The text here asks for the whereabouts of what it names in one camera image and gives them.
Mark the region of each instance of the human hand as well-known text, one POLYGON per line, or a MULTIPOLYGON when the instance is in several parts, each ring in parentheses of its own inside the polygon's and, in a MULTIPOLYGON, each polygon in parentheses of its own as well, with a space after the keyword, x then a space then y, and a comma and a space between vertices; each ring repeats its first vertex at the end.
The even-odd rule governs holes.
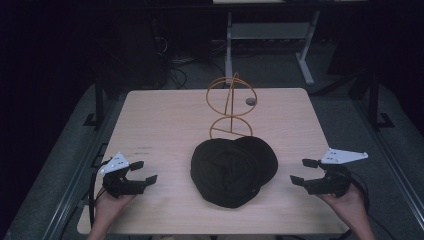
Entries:
POLYGON ((115 198, 105 191, 104 188, 100 189, 96 199, 94 224, 87 239, 104 239, 112 223, 135 196, 136 195, 123 195, 115 198))
POLYGON ((358 240, 374 240, 374 234, 368 221, 364 206, 364 196, 353 184, 349 186, 345 195, 336 198, 334 194, 317 195, 326 202, 352 230, 358 240))

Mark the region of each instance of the wooden table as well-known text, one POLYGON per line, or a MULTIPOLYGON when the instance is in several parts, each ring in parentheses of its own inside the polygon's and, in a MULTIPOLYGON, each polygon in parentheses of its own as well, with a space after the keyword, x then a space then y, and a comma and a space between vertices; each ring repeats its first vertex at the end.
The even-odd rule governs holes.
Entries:
MULTIPOLYGON (((228 90, 212 91, 211 103, 224 107, 228 90)), ((279 169, 255 198, 237 209, 205 201, 190 177, 194 149, 209 139, 209 128, 222 117, 207 105, 206 90, 129 93, 104 160, 120 151, 130 162, 144 161, 144 168, 129 172, 128 179, 144 180, 158 174, 158 180, 127 206, 111 232, 320 234, 347 230, 325 203, 290 181, 290 175, 306 180, 324 176, 321 169, 303 167, 301 162, 303 158, 320 159, 328 149, 307 93, 295 88, 255 91, 257 106, 242 118, 252 126, 254 136, 273 148, 279 169)), ((248 89, 236 89, 235 111, 248 109, 245 99, 252 95, 248 89)), ((245 130, 246 126, 238 125, 233 127, 245 130)), ((97 177, 96 192, 102 177, 97 177)), ((90 231, 88 207, 82 213, 78 231, 90 231)))

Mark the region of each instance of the gray carpet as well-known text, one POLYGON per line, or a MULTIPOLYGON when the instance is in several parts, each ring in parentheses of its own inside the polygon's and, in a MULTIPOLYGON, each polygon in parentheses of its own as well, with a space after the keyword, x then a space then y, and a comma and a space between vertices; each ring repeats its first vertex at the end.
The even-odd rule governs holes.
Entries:
MULTIPOLYGON (((307 62, 316 80, 313 86, 304 83, 293 54, 296 49, 292 48, 278 55, 235 58, 233 69, 255 88, 301 87, 315 92, 338 79, 338 76, 325 74, 333 49, 331 45, 311 48, 307 62)), ((178 68, 187 75, 185 88, 206 89, 212 80, 221 77, 223 58, 214 58, 214 63, 197 62, 178 68)), ((377 239, 390 239, 382 226, 396 239, 424 239, 423 229, 411 210, 410 202, 399 188, 386 152, 387 149, 392 151, 389 155, 395 156, 413 189, 423 199, 423 138, 402 113, 396 98, 385 88, 380 91, 380 112, 387 113, 396 127, 375 132, 364 117, 367 100, 350 100, 347 94, 350 86, 350 83, 345 84, 325 97, 311 98, 327 141, 335 149, 369 154, 368 159, 346 166, 361 176, 369 188, 370 214, 377 220, 371 220, 371 223, 377 239)), ((164 86, 164 89, 174 88, 172 81, 164 86)), ((109 141, 124 101, 125 94, 118 100, 105 100, 106 120, 95 131, 94 127, 83 126, 86 117, 95 112, 94 88, 87 90, 17 214, 7 239, 86 238, 77 232, 76 225, 82 206, 86 203, 85 194, 93 171, 90 166, 100 160, 98 152, 101 153, 105 148, 102 144, 109 141)), ((328 239, 329 236, 303 237, 328 239)), ((147 238, 108 236, 108 239, 147 238)))

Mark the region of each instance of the copper wire sculpture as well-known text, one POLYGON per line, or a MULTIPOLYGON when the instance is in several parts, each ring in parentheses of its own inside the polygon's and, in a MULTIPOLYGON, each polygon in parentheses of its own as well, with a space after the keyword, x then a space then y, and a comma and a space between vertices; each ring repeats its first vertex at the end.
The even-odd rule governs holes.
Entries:
POLYGON ((212 139, 213 137, 212 137, 212 131, 213 130, 216 130, 216 131, 221 131, 221 132, 226 132, 226 133, 230 133, 230 134, 235 134, 235 135, 239 135, 239 136, 249 136, 249 135, 247 135, 247 134, 243 134, 243 133, 240 133, 240 132, 235 132, 234 131, 234 129, 233 129, 233 121, 234 121, 234 119, 238 119, 238 120, 240 120, 241 122, 243 122, 244 124, 246 124, 247 126, 248 126, 248 128, 249 128, 249 131, 250 131, 250 136, 253 136, 253 130, 252 130, 252 127, 250 126, 250 124, 246 121, 246 120, 244 120, 243 118, 241 118, 240 116, 243 116, 243 115, 246 115, 247 113, 249 113, 249 112, 251 112, 255 107, 256 107, 256 105, 257 105, 257 103, 258 103, 258 97, 257 97, 257 95, 256 95, 256 92, 255 92, 255 90, 253 90, 253 88, 252 88, 252 86, 250 86, 247 82, 245 82, 245 81, 243 81, 243 80, 241 80, 241 79, 239 79, 238 78, 238 73, 235 73, 234 74, 234 76, 231 78, 231 84, 230 84, 230 88, 228 89, 228 93, 227 93, 227 99, 226 99, 226 102, 225 102, 225 110, 222 112, 222 111, 219 111, 219 110, 217 110, 216 108, 214 108, 213 106, 212 106, 212 104, 210 103, 210 101, 209 101, 209 93, 210 93, 210 91, 212 90, 212 89, 214 89, 214 87, 216 87, 217 85, 219 85, 219 84, 226 84, 227 83, 227 80, 228 80, 228 78, 227 77, 222 77, 222 78, 218 78, 218 79, 216 79, 216 80, 214 80, 214 81, 212 81, 210 84, 209 84, 209 87, 208 87, 208 91, 207 91, 207 93, 206 93, 206 102, 208 103, 208 105, 209 105, 209 107, 212 109, 212 110, 214 110, 215 112, 217 112, 217 113, 219 113, 219 114, 221 114, 221 115, 224 115, 224 117, 221 117, 221 118, 219 118, 218 120, 216 120, 213 124, 212 124, 212 126, 210 127, 210 129, 209 129, 209 136, 210 136, 210 138, 212 139), (249 110, 247 110, 247 111, 245 111, 245 112, 242 112, 242 113, 239 113, 239 114, 234 114, 234 95, 235 95, 235 91, 234 91, 234 88, 235 88, 235 84, 236 83, 239 83, 239 84, 242 84, 243 86, 245 86, 245 87, 248 87, 252 92, 253 92, 253 94, 254 94, 254 105, 252 106, 252 108, 250 108, 249 110), (218 123, 218 122, 220 122, 220 121, 222 121, 222 120, 224 120, 224 119, 230 119, 230 128, 229 128, 229 130, 226 130, 226 129, 222 129, 222 128, 218 128, 218 127, 215 127, 215 125, 218 123))

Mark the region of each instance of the black fabric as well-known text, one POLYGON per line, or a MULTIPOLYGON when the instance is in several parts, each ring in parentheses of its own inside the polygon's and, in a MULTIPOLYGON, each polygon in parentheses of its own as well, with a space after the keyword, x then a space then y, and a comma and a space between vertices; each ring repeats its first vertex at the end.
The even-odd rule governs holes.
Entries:
POLYGON ((277 157, 266 142, 242 137, 202 142, 193 153, 190 174, 205 200, 238 208, 254 198, 277 169, 277 157))

